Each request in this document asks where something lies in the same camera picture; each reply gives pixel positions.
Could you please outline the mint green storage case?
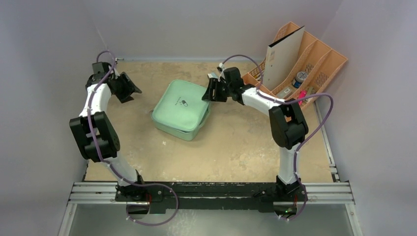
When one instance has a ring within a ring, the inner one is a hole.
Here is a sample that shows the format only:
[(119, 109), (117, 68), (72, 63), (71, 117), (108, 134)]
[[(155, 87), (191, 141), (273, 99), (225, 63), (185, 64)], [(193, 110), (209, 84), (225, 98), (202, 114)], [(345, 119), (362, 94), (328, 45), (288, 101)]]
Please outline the mint green storage case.
[(210, 103), (202, 100), (205, 92), (203, 86), (173, 80), (151, 113), (154, 126), (182, 140), (193, 140), (210, 114)]

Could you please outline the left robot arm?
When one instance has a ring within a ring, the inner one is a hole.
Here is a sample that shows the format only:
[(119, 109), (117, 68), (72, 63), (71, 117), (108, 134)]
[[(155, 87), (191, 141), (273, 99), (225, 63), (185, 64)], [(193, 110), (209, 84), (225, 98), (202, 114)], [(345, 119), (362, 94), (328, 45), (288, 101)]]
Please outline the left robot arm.
[(126, 103), (133, 100), (132, 94), (142, 91), (125, 72), (118, 73), (114, 64), (95, 62), (92, 69), (85, 86), (86, 102), (80, 114), (69, 121), (69, 127), (82, 157), (105, 166), (119, 186), (129, 186), (129, 197), (141, 201), (147, 188), (139, 172), (121, 156), (120, 139), (106, 111), (112, 96)]

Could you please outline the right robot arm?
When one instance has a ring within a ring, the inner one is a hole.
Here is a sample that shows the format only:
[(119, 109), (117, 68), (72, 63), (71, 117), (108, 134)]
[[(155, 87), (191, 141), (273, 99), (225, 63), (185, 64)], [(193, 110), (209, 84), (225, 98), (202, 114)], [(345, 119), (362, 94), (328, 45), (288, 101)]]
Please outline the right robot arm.
[(280, 148), (280, 166), (277, 196), (290, 199), (296, 192), (293, 183), (299, 182), (298, 152), (305, 141), (309, 128), (298, 102), (283, 100), (269, 95), (252, 84), (245, 84), (237, 67), (224, 69), (219, 76), (209, 73), (207, 90), (203, 101), (226, 102), (233, 99), (249, 106), (269, 118), (271, 135)]

